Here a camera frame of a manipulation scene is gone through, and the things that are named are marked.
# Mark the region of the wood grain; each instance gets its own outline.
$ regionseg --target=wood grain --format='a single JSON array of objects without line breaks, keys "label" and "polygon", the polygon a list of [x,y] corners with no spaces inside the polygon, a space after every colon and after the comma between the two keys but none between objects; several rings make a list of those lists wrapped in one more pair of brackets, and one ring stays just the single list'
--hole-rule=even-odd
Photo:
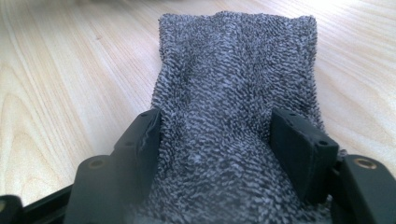
[{"label": "wood grain", "polygon": [[0,0],[0,194],[24,204],[71,184],[149,108],[163,13],[232,10],[318,21],[328,133],[396,175],[396,2]]}]

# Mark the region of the brass insert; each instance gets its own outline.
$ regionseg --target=brass insert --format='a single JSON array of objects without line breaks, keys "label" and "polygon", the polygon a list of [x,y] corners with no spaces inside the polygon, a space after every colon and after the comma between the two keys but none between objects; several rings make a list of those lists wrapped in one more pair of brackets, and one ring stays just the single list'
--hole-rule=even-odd
[{"label": "brass insert", "polygon": [[369,170],[374,170],[376,169],[376,164],[373,163],[372,161],[366,160],[364,158],[357,158],[354,160],[354,162],[359,165],[360,167],[363,167],[365,169]]}]

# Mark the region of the heathered gray textile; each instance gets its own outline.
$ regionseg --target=heathered gray textile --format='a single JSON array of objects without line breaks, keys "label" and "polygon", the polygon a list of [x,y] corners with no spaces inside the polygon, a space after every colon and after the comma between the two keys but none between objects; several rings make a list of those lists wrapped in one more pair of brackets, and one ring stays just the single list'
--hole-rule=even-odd
[{"label": "heathered gray textile", "polygon": [[297,223],[330,218],[302,204],[269,141],[273,107],[324,130],[312,17],[163,15],[158,174],[138,214],[169,223]]}]

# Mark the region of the black mounting hardware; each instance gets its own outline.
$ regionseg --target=black mounting hardware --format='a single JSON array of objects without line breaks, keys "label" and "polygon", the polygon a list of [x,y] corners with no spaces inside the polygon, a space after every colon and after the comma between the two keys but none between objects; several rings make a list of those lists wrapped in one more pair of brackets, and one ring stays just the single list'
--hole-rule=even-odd
[{"label": "black mounting hardware", "polygon": [[[78,167],[75,183],[22,207],[18,196],[0,197],[0,223],[125,223],[123,204],[149,196],[157,168],[161,111],[140,114],[110,156]],[[396,223],[396,181],[373,159],[337,158],[329,136],[294,112],[274,109],[270,145],[297,196],[323,203],[332,195],[332,222]]]},{"label": "black mounting hardware", "polygon": [[396,181],[379,161],[337,160],[337,143],[288,110],[273,110],[270,141],[301,201],[323,203],[332,195],[333,223],[396,223]]}]

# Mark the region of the wooden table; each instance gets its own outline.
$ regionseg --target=wooden table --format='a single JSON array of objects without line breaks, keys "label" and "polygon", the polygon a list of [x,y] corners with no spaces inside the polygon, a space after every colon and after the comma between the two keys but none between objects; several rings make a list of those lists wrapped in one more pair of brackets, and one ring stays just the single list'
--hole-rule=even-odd
[{"label": "wooden table", "polygon": [[0,0],[0,194],[31,203],[110,153],[149,109],[161,15],[222,10],[314,15],[330,136],[396,175],[394,0]]}]

